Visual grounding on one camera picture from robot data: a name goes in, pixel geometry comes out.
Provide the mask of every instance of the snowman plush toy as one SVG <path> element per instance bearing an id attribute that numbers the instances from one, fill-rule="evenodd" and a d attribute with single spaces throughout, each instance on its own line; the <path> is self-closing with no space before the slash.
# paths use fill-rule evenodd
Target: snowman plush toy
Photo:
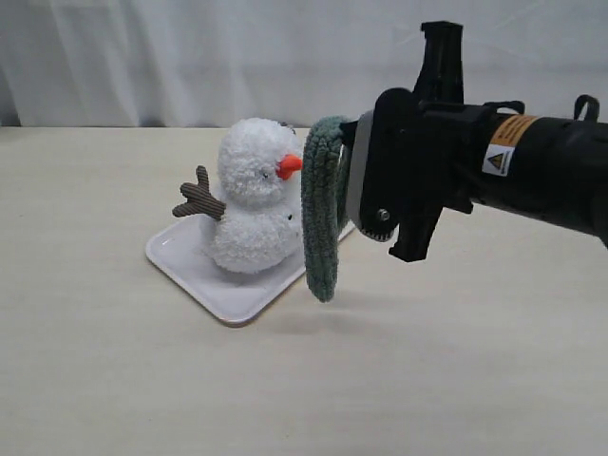
<path id="1" fill-rule="evenodd" d="M 180 187 L 178 218 L 199 217 L 203 251 L 232 273 L 256 274 L 302 248 L 303 144 L 292 128 L 268 119 L 235 123 L 218 152 L 218 186 L 204 166 L 198 183 Z"/>

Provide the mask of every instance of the white curtain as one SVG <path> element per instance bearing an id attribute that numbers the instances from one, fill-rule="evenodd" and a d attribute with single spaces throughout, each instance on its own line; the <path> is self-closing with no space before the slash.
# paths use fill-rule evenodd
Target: white curtain
<path id="1" fill-rule="evenodd" d="M 412 87 L 423 21 L 465 25 L 470 102 L 608 102 L 608 0 L 0 0 L 0 119 L 307 126 Z"/>

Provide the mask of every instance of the white plate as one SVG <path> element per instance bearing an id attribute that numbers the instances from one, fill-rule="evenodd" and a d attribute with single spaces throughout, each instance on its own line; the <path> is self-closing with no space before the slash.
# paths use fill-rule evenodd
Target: white plate
<path id="1" fill-rule="evenodd" d="M 343 240 L 354 229 L 349 224 Z M 227 272 L 202 252 L 199 220 L 188 217 L 153 236 L 148 259 L 194 297 L 220 322 L 243 326 L 306 273 L 303 249 L 256 275 Z"/>

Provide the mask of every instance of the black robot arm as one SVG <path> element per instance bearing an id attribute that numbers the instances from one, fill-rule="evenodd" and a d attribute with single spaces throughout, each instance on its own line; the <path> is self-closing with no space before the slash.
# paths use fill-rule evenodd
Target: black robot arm
<path id="1" fill-rule="evenodd" d="M 389 89 L 342 125 L 352 151 L 347 211 L 357 228 L 379 241 L 398 228 L 389 253 L 422 260 L 443 210 L 471 214 L 476 203 L 608 247 L 608 124 L 598 122 L 599 101 L 581 95 L 573 119 L 526 115 L 520 101 L 465 104 L 463 27 L 433 22 L 422 31 L 414 89 Z"/>

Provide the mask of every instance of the white table surface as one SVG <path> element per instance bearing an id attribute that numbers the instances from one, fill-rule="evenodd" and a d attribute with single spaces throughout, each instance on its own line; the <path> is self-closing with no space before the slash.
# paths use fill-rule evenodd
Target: white table surface
<path id="1" fill-rule="evenodd" d="M 143 252 L 222 134 L 0 129 L 2 456 L 608 450 L 597 239 L 445 212 L 406 264 L 357 233 L 333 303 L 300 280 L 227 329 Z"/>

